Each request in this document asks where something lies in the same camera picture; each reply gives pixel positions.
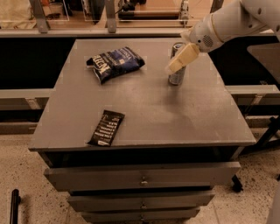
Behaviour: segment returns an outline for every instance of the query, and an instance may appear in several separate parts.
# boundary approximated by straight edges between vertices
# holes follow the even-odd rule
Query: drawer
[[[74,192],[225,185],[239,168],[238,162],[115,165],[46,169],[45,176],[58,191]]]
[[[81,216],[87,222],[110,222],[110,221],[155,221],[168,219],[190,219],[195,217],[199,208],[157,212],[137,213],[82,213]]]
[[[73,196],[68,203],[76,212],[102,212],[121,210],[152,210],[163,208],[206,206],[214,197],[212,191],[154,192]]]

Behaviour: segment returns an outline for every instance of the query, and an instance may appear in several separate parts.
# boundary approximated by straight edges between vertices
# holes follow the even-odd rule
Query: floor
[[[29,152],[32,135],[0,135],[0,220],[9,223],[11,191],[19,189],[19,224],[84,224],[67,204],[67,193],[56,192],[43,176],[45,163]],[[214,188],[215,197],[190,220],[161,220],[157,224],[263,224],[266,223],[280,173],[280,150],[239,158],[238,177],[244,191],[233,192],[231,183]]]

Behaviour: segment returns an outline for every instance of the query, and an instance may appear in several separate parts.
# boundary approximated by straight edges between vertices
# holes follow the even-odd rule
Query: desk
[[[190,218],[240,168],[238,147],[256,141],[207,54],[171,86],[164,72],[180,38],[78,39],[30,150],[45,176],[86,221]],[[128,46],[146,65],[100,85],[86,61]],[[89,146],[104,109],[125,118],[111,147]]]

